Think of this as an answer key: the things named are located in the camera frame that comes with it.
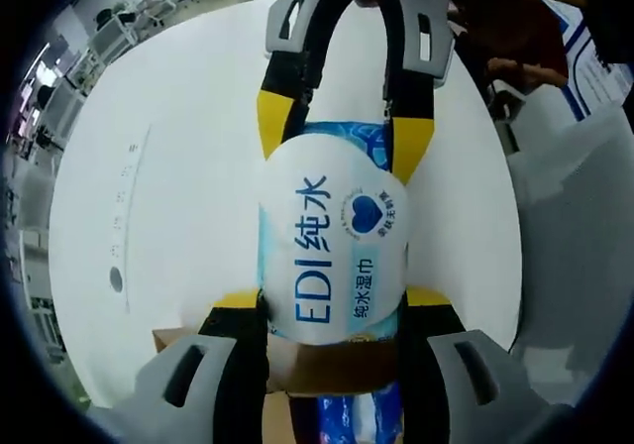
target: blue heart logo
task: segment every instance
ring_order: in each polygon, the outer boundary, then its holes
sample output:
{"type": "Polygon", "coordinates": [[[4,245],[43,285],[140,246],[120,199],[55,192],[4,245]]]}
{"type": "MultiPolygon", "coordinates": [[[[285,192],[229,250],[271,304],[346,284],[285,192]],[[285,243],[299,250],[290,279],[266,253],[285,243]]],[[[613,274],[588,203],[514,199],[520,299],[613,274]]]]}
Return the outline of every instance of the blue heart logo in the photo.
{"type": "Polygon", "coordinates": [[[369,233],[378,224],[383,213],[369,196],[359,196],[353,201],[353,229],[358,233],[369,233]]]}

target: person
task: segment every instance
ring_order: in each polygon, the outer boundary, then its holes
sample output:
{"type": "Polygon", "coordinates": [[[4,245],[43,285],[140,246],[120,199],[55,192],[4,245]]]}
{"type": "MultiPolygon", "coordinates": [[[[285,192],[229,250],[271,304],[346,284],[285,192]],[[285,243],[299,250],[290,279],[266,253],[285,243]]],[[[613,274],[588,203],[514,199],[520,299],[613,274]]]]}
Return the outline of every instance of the person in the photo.
{"type": "Polygon", "coordinates": [[[563,87],[568,61],[555,14],[542,0],[456,0],[448,18],[466,29],[456,53],[486,97],[501,79],[520,92],[541,84],[563,87]]]}

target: gray plastic bracket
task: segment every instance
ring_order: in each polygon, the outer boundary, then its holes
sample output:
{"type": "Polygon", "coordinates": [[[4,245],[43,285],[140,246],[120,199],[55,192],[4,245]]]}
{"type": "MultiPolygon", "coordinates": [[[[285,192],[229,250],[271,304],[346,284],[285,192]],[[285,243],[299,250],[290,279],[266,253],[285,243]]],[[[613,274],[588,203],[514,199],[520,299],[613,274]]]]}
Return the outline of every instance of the gray plastic bracket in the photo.
{"type": "Polygon", "coordinates": [[[512,442],[548,408],[530,388],[524,367],[481,331],[428,342],[445,382],[451,444],[512,442]],[[481,387],[490,391],[486,402],[478,395],[481,387]]]}
{"type": "Polygon", "coordinates": [[[216,394],[236,340],[183,337],[148,362],[137,375],[135,393],[112,409],[93,407],[88,416],[120,442],[213,444],[216,394]],[[183,403],[167,402],[167,388],[191,353],[202,355],[183,403]]]}
{"type": "MultiPolygon", "coordinates": [[[[268,12],[266,50],[301,53],[319,0],[276,0],[268,12]],[[297,9],[297,17],[288,39],[281,36],[288,14],[297,9]]],[[[405,24],[403,68],[433,75],[436,87],[444,84],[453,50],[453,35],[447,22],[449,0],[400,0],[405,24]],[[426,16],[430,27],[429,60],[421,59],[419,16],[426,16]]]]}

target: white table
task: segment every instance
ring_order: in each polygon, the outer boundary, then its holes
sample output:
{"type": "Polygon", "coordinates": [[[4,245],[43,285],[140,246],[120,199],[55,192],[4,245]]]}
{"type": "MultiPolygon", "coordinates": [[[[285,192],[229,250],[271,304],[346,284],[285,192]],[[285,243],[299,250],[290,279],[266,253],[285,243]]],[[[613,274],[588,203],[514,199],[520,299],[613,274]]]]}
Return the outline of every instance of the white table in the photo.
{"type": "MultiPolygon", "coordinates": [[[[197,324],[224,293],[256,283],[256,97],[270,0],[177,25],[110,65],[88,97],[55,186],[53,298],[68,353],[95,404],[132,392],[151,331],[197,324]],[[147,128],[127,232],[127,283],[109,280],[114,197],[126,146],[147,128]]],[[[335,32],[309,120],[382,120],[380,14],[351,7],[335,32]],[[338,82],[348,85],[337,90],[338,82]]],[[[469,328],[509,348],[521,286],[517,210],[502,148],[455,57],[436,93],[436,133],[409,193],[410,284],[445,292],[469,328]]]]}

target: plastic package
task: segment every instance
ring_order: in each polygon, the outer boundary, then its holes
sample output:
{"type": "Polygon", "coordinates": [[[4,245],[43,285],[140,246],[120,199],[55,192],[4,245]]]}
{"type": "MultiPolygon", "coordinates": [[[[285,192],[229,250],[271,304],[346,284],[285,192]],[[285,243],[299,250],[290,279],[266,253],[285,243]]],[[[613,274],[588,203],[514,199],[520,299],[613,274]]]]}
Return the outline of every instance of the plastic package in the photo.
{"type": "Polygon", "coordinates": [[[376,444],[394,444],[403,432],[398,384],[375,391],[371,394],[373,407],[363,416],[355,415],[360,409],[355,401],[365,395],[357,396],[321,396],[319,405],[320,442],[322,444],[353,444],[372,442],[376,444]]]}
{"type": "Polygon", "coordinates": [[[269,157],[258,281],[274,333],[311,345],[395,333],[409,213],[386,169],[376,124],[308,124],[269,157]]]}

